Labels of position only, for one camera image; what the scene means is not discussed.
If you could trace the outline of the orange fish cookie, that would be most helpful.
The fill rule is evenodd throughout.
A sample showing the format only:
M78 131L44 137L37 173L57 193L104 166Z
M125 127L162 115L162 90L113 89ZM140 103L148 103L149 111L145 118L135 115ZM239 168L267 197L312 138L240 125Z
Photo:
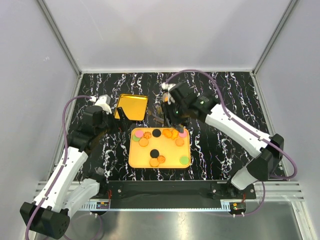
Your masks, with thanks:
M164 129L162 131L162 134L168 139L172 138L172 135L173 135L173 133L170 129Z

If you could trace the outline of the black sandwich cookie top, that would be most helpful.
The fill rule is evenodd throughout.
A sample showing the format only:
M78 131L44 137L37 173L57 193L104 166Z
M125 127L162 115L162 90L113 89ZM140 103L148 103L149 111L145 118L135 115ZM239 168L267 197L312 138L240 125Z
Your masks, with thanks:
M159 129L154 129L152 131L152 136L155 138L159 138L162 135L162 132Z

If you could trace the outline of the black sandwich cookie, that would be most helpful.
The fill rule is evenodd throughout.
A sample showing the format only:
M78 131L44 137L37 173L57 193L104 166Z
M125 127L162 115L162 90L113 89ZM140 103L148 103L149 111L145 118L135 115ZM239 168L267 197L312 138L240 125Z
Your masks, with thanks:
M150 151L150 157L153 159L157 159L159 157L160 153L157 149L152 149Z
M152 136L155 138L159 138L162 135L162 132L159 129L154 129L152 131Z

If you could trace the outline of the orange round scalloped cookie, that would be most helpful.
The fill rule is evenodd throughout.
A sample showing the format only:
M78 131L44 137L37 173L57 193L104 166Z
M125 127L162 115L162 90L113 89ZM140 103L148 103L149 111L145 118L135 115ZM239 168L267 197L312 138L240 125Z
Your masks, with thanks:
M184 141L182 138L178 138L178 139L175 141L175 144L176 144L178 147L182 147L182 146L185 144L185 141Z

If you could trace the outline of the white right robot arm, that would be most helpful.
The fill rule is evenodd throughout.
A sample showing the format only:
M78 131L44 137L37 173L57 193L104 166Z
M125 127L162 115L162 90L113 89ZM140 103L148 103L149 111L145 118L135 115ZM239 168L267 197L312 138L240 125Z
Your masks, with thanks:
M211 94L197 96L187 83L162 85L161 108L167 127L137 127L131 132L128 163L136 169L185 169L191 165L189 119L227 134L253 158L237 170L227 185L228 195L239 198L245 188L267 181L283 156L284 138L270 136L231 113Z

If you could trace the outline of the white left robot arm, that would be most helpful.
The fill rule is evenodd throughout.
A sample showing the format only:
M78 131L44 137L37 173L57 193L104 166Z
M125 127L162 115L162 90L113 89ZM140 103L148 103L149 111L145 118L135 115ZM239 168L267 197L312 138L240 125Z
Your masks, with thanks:
M116 111L118 119L107 106L90 105L85 108L77 129L67 137L62 158L46 185L33 202L24 202L20 207L20 214L26 223L25 239L29 239L29 231L60 239L74 213L85 202L110 193L106 177L95 172L73 192L68 190L101 138L130 129L132 121L123 108L118 107Z

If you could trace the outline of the green christmas cookie tin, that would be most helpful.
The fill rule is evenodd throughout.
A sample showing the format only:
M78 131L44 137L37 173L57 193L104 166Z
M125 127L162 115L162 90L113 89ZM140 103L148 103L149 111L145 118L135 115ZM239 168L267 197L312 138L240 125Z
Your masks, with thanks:
M171 120L175 112L175 100L169 92L162 95L161 109L166 120Z

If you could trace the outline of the gold tin lid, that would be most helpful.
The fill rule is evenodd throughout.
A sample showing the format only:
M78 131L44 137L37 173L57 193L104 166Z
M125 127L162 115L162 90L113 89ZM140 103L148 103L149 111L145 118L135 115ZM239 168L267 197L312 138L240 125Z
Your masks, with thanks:
M148 97L145 95L122 93L119 96L114 117L120 119L117 108L122 108L127 118L131 121L143 121L148 105Z

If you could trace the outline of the pink sandwich cookie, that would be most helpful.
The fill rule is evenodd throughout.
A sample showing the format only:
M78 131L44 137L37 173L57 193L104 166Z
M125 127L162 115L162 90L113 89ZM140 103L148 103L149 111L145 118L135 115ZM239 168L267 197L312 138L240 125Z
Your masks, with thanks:
M142 137L144 136L144 132L143 132L142 130L137 130L137 131L135 132L135 136L136 136L137 138L142 138Z
M181 133L181 132L179 133L179 137L180 137L180 138L186 138L187 135L188 135L188 134L187 134L186 131L184 131L184 132L182 132L182 133Z

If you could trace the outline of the orange swirl butter cookie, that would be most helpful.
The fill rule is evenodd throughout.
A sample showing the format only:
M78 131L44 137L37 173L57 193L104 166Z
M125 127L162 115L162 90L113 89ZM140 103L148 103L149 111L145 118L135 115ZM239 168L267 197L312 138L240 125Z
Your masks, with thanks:
M143 134L143 137L144 137L145 139L150 139L152 136L153 136L152 133L151 133L151 132L148 132L148 131L144 132L144 134Z

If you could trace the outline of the large round dotted biscuit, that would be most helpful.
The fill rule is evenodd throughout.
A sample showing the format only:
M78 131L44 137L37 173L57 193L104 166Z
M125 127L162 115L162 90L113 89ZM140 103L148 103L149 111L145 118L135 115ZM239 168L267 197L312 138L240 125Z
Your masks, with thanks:
M140 145L141 147L146 147L148 144L149 144L149 140L148 140L147 138L142 137L142 138L139 140L139 145Z

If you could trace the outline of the orange chick cookie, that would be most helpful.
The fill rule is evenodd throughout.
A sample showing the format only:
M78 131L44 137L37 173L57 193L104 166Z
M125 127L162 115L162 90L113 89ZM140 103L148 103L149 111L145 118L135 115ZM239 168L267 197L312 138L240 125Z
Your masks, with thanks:
M173 129L171 132L171 139L175 140L179 136L179 131L176 129Z

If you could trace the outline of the pink sandwich cookie right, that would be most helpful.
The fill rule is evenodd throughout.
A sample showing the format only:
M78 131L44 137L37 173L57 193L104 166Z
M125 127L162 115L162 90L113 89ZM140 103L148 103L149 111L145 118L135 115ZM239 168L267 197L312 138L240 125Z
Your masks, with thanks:
M187 134L186 131L184 131L184 132L182 132L182 133L181 133L181 132L179 133L179 137L180 137L180 138L186 138L187 135L188 135L188 134Z

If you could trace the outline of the round dotted biscuit lower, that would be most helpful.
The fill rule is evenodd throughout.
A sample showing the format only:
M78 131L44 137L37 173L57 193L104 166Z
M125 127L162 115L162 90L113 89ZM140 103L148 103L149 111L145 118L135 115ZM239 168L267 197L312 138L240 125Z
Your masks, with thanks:
M160 163L159 163L159 161L158 161L157 158L152 158L152 159L150 159L150 161L149 161L149 165L150 165L151 167L153 167L153 168L158 167L159 164L160 164Z

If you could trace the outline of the green sandwich cookie right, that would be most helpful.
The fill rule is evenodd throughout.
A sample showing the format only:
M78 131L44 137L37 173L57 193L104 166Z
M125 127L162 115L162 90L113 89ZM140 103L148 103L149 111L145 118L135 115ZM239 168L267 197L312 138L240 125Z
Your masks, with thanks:
M182 156L182 157L180 157L179 162L182 165L188 165L190 163L190 159L188 156Z

